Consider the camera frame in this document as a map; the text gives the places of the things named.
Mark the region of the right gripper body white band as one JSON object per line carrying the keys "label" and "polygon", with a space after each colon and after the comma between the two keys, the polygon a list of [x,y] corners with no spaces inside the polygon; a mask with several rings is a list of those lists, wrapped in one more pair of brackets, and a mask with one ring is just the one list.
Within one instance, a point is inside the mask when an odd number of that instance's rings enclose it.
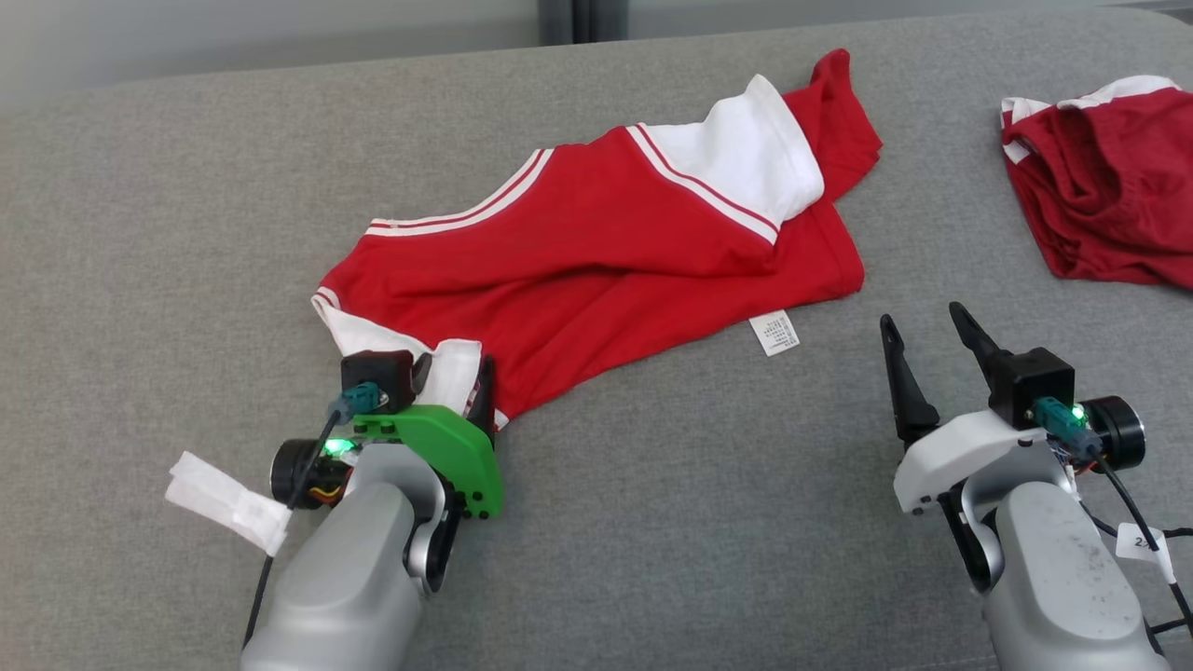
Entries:
{"label": "right gripper body white band", "polygon": [[1022,484],[1050,484],[1073,494],[1067,468],[1043,429],[1019,431],[990,410],[960,415],[908,447],[894,491],[905,515],[962,485],[962,506],[993,505]]}

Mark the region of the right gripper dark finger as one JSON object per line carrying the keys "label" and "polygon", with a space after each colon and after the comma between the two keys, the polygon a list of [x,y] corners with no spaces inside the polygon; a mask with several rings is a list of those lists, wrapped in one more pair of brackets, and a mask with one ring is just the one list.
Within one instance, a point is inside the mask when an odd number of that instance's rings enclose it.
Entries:
{"label": "right gripper dark finger", "polygon": [[985,330],[977,322],[977,319],[968,310],[966,306],[953,301],[948,304],[948,310],[962,344],[964,347],[968,347],[968,351],[973,355],[975,361],[979,363],[981,373],[985,378],[989,390],[1005,390],[1009,388],[1009,363],[1013,353],[1008,349],[999,347],[995,340],[993,340],[993,336],[988,336]]}
{"label": "right gripper dark finger", "polygon": [[920,390],[911,367],[905,361],[904,340],[889,314],[880,318],[879,331],[896,433],[903,442],[904,450],[909,451],[913,443],[927,437],[940,426],[940,415],[937,407],[929,404]]}

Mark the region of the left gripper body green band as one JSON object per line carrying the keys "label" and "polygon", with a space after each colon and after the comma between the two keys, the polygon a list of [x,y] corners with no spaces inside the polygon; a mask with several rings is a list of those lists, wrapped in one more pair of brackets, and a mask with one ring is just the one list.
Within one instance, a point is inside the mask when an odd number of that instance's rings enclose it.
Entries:
{"label": "left gripper body green band", "polygon": [[474,518],[495,519],[503,513],[503,482],[494,447],[503,415],[490,404],[478,404],[468,417],[446,406],[415,404],[396,415],[357,415],[352,426],[363,438],[395,439],[409,447],[465,497]]}

